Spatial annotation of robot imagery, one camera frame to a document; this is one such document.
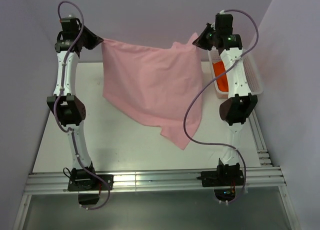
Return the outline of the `pink t shirt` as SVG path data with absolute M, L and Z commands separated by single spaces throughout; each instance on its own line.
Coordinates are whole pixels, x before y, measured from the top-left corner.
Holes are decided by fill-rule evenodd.
M 159 127 L 184 150 L 202 120 L 203 71 L 199 49 L 174 42 L 157 48 L 104 39 L 103 97 L 136 122 Z

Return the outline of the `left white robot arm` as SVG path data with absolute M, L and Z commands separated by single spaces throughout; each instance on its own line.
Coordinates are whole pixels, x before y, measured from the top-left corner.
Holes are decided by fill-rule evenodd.
M 68 190 L 88 191 L 99 185 L 84 136 L 86 107 L 76 96 L 76 70 L 83 48 L 94 49 L 103 40 L 73 16 L 60 19 L 62 30 L 54 45 L 58 72 L 54 92 L 46 103 L 58 127 L 67 134 L 72 155 Z

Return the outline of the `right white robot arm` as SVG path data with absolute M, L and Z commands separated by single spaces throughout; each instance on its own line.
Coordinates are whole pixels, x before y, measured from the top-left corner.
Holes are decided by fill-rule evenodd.
M 233 10 L 222 10 L 215 16 L 215 22 L 207 23 L 204 31 L 193 41 L 193 45 L 210 51 L 215 48 L 222 60 L 225 71 L 214 79 L 223 76 L 228 83 L 228 97 L 219 106 L 220 119 L 229 129 L 230 143 L 223 144 L 223 154 L 218 160 L 214 179 L 222 185 L 245 182 L 246 171 L 240 169 L 243 157 L 238 149 L 244 123 L 258 103 L 258 97 L 249 87 L 244 67 L 244 56 L 249 53 L 243 49 L 242 39 L 233 32 Z

